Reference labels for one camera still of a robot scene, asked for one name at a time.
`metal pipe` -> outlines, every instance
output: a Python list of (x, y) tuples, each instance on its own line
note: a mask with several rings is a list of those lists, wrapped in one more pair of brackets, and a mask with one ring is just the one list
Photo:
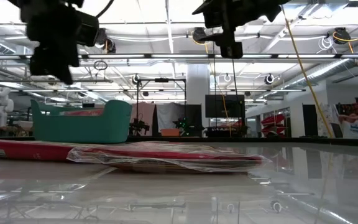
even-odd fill
[[(73, 80), (74, 83), (113, 83), (112, 80)], [(0, 83), (62, 83), (60, 80), (0, 80)]]
[[(143, 89), (143, 90), (139, 90), (139, 92), (183, 92), (183, 90), (176, 90), (176, 89)], [(223, 92), (235, 92), (234, 89), (228, 89), (228, 90), (221, 90)], [(243, 92), (243, 91), (250, 91), (250, 92), (271, 92), (272, 90), (257, 90), (257, 89), (237, 89), (237, 91)], [(285, 93), (289, 93), (289, 92), (301, 92), (301, 91), (306, 91), (304, 89), (298, 89), (298, 90), (277, 90), (280, 92), (285, 92)], [(85, 89), (85, 90), (78, 90), (78, 89), (55, 89), (55, 90), (31, 90), (31, 89), (23, 89), (23, 90), (11, 90), (11, 92), (16, 92), (16, 93), (86, 93), (86, 92), (105, 92), (105, 93), (124, 93), (124, 92), (138, 92), (137, 90), (117, 90), (117, 89)]]

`metal frame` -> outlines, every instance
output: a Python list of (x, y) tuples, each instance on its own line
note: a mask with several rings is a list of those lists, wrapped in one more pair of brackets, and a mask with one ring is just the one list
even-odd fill
[[(0, 55), (0, 60), (30, 60), (32, 55)], [(358, 59), (358, 54), (299, 54), (304, 63), (308, 60), (337, 60), (337, 59)], [(78, 56), (80, 59), (221, 59), (222, 61), (231, 62), (230, 58), (222, 58), (219, 54), (82, 54)], [(296, 54), (244, 54), (243, 60), (271, 60), (278, 61), (297, 60)]]
[[(57, 89), (57, 90), (11, 90), (11, 92), (14, 93), (85, 93), (85, 92), (99, 92), (99, 93), (127, 93), (127, 92), (160, 92), (160, 91), (166, 91), (166, 92), (181, 92), (184, 91), (186, 92), (183, 88), (181, 88), (181, 90), (177, 90), (177, 89), (143, 89), (141, 88), (140, 90), (117, 90), (117, 89), (86, 89), (86, 90), (70, 90), (70, 89)], [(228, 90), (220, 90), (221, 92), (235, 92), (235, 89), (228, 89)], [(301, 92), (301, 91), (306, 91), (306, 89), (287, 89), (287, 90), (256, 90), (256, 89), (237, 89), (237, 92), (273, 92), (273, 91), (277, 91), (277, 92), (283, 92), (283, 93), (291, 93), (291, 92)]]
[[(177, 79), (177, 78), (164, 78), (164, 79), (161, 79), (161, 78), (155, 78), (155, 79), (151, 79), (151, 78), (140, 78), (137, 80), (137, 83), (136, 83), (136, 119), (139, 120), (139, 92), (143, 90), (143, 88), (146, 87), (147, 84), (149, 84), (150, 82), (159, 82), (158, 80), (164, 80), (164, 81), (168, 81), (168, 82), (174, 82), (177, 84), (177, 82), (179, 81), (182, 81), (184, 84), (185, 84), (185, 89), (183, 89), (182, 87), (180, 91), (184, 91), (185, 92), (185, 118), (186, 117), (186, 105), (187, 105), (187, 84), (186, 84), (186, 79), (185, 78), (181, 78), (181, 79)], [(142, 88), (139, 89), (140, 87), (140, 83), (142, 82), (146, 82)]]

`black monitor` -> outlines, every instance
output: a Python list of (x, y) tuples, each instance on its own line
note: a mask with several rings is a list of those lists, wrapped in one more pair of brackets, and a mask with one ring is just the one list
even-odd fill
[(205, 95), (205, 116), (207, 118), (244, 118), (244, 95), (224, 95), (227, 115), (224, 110), (222, 95)]
[(331, 123), (331, 127), (333, 128), (335, 138), (343, 138), (341, 125), (336, 123)]

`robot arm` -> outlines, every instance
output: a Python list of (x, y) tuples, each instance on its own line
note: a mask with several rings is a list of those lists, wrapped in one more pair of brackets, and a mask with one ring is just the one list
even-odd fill
[(6, 126), (7, 112), (12, 112), (14, 103), (9, 99), (11, 89), (0, 87), (0, 128)]

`red package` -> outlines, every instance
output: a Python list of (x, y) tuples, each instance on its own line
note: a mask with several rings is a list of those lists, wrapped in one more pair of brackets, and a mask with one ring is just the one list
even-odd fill
[(270, 162), (230, 148), (166, 142), (122, 145), (21, 142), (0, 140), (0, 157), (106, 164), (142, 172), (245, 172)]
[(60, 115), (66, 116), (99, 116), (103, 114), (103, 109), (94, 110), (78, 110), (78, 111), (64, 111)]

